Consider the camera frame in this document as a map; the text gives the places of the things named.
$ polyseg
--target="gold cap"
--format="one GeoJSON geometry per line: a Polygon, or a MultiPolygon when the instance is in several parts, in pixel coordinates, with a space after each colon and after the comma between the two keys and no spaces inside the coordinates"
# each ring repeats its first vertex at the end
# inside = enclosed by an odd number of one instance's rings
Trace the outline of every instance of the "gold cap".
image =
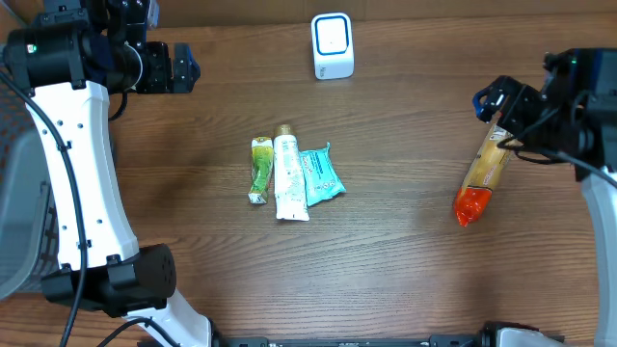
{"type": "Polygon", "coordinates": [[[291,128],[291,125],[283,124],[277,126],[277,129],[274,131],[274,137],[280,135],[293,135],[293,129],[291,128]]]}

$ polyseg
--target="red package end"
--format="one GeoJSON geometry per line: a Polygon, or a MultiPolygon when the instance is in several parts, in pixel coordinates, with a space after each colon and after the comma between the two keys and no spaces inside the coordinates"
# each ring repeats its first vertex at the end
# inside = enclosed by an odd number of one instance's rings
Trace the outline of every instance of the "red package end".
{"type": "Polygon", "coordinates": [[[488,188],[468,187],[465,194],[461,196],[461,189],[459,189],[454,200],[454,213],[459,224],[466,227],[469,223],[477,221],[489,204],[492,194],[493,191],[488,188]]]}

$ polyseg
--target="wooden table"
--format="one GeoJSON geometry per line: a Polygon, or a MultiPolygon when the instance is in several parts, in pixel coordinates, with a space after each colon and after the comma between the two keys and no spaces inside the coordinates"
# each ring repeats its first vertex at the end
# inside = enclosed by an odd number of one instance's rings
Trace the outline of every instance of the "wooden table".
{"type": "MultiPolygon", "coordinates": [[[[113,123],[129,221],[142,246],[172,248],[178,288],[229,336],[424,337],[498,319],[590,344],[594,237],[574,170],[514,161],[467,228],[451,203],[488,131],[471,96],[500,74],[540,87],[546,51],[615,46],[616,30],[616,14],[358,22],[356,72],[330,82],[313,76],[307,24],[153,32],[189,42],[201,80],[131,95],[113,123]],[[284,122],[301,149],[332,144],[348,191],[307,223],[246,196],[251,138],[284,122]]],[[[0,341],[56,345],[67,312],[14,295],[0,341]]],[[[70,342],[120,323],[82,312],[70,342]]]]}

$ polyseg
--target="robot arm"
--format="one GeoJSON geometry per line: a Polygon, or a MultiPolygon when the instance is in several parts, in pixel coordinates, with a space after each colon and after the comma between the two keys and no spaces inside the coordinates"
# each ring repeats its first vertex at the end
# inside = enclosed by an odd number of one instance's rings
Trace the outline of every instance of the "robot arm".
{"type": "Polygon", "coordinates": [[[210,346],[210,322],[175,288],[170,249],[138,246],[121,204],[107,120],[110,93],[189,93],[199,66],[186,44],[176,45],[172,67],[167,44],[146,42],[146,29],[158,17],[155,0],[85,3],[46,0],[51,11],[40,15],[35,27],[13,31],[4,51],[13,83],[50,120],[28,107],[43,144],[60,226],[60,270],[42,280],[43,294],[50,302],[77,301],[81,309],[111,317],[146,318],[140,325],[164,346],[169,343],[148,322],[183,346],[210,346]],[[107,36],[101,35],[104,29],[107,36]],[[73,167],[81,213],[75,210],[62,152],[73,167]],[[83,217],[88,256],[79,300],[77,213],[83,217]]]}
{"type": "MultiPolygon", "coordinates": [[[[522,159],[576,165],[596,237],[600,316],[595,346],[617,347],[617,50],[548,54],[544,67],[549,75],[540,92],[500,76],[473,98],[473,105],[486,122],[500,113],[497,125],[523,145],[509,146],[509,140],[499,145],[522,159]],[[522,157],[522,152],[546,159],[522,157]]],[[[507,334],[498,346],[534,345],[525,340],[533,334],[507,334]]]]}

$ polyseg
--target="white tube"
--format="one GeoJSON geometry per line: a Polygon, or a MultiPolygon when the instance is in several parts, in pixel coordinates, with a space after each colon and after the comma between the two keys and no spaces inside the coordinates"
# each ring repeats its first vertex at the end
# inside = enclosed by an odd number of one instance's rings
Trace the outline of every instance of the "white tube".
{"type": "Polygon", "coordinates": [[[308,221],[305,177],[300,165],[298,140],[291,126],[277,127],[274,139],[274,195],[277,219],[308,221]]]}

